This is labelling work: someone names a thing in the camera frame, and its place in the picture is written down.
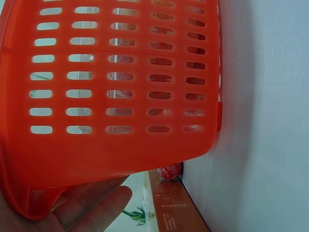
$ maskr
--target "white wall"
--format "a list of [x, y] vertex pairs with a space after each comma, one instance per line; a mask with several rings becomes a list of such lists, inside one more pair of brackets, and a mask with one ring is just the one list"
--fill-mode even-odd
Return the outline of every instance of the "white wall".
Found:
[[185, 184], [213, 232], [307, 232], [309, 2], [219, 2], [223, 128]]

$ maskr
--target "plastic basket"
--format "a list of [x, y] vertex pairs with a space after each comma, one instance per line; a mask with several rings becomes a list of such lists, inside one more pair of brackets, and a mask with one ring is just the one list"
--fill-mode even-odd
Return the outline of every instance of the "plastic basket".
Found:
[[1, 188], [27, 218], [211, 148], [216, 0], [6, 0], [0, 30]]

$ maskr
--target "finger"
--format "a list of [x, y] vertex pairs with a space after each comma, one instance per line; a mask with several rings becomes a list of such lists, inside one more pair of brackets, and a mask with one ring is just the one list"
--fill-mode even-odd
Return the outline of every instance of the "finger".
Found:
[[74, 226], [83, 216], [120, 186], [127, 177], [99, 181], [88, 185], [70, 195], [65, 203], [56, 208], [53, 213], [59, 219], [65, 230]]
[[78, 222], [70, 232], [102, 232], [121, 214], [132, 197], [126, 186], [118, 187], [101, 201], [93, 211]]
[[90, 184], [88, 183], [88, 184], [84, 184], [84, 185], [77, 185], [77, 186], [70, 187], [67, 191], [65, 191], [64, 193], [62, 193], [59, 196], [59, 198], [56, 200], [56, 202], [52, 206], [52, 211], [57, 209], [63, 203], [67, 202], [73, 195], [75, 195], [79, 191], [82, 191], [83, 189], [88, 187]]
[[57, 209], [59, 206], [61, 206], [63, 203], [67, 202], [68, 199], [64, 195], [60, 195], [59, 198], [56, 200], [54, 205], [52, 206], [52, 211]]

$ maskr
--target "orange plastic basket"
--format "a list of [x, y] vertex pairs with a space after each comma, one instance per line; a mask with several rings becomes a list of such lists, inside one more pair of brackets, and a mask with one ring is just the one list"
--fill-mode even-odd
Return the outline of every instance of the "orange plastic basket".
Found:
[[216, 0], [6, 0], [0, 30], [1, 189], [22, 215], [211, 148]]

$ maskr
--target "red object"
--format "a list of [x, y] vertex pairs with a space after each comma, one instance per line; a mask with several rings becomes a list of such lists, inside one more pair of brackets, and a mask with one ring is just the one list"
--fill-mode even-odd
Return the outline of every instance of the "red object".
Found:
[[181, 163], [175, 163], [170, 166], [159, 168], [159, 173], [163, 178], [173, 180], [181, 174], [182, 170], [183, 165]]
[[[97, 10], [80, 14], [89, 5]], [[217, 0], [6, 0], [0, 34], [0, 185], [25, 217], [44, 217], [67, 186], [181, 162], [211, 148], [219, 95]], [[37, 45], [42, 39], [55, 43]], [[46, 55], [52, 61], [37, 59]], [[81, 75], [72, 79], [72, 72]], [[33, 90], [50, 95], [34, 97]], [[84, 94], [72, 98], [70, 90]], [[83, 113], [70, 115], [76, 107]], [[50, 113], [32, 113], [38, 108]]]

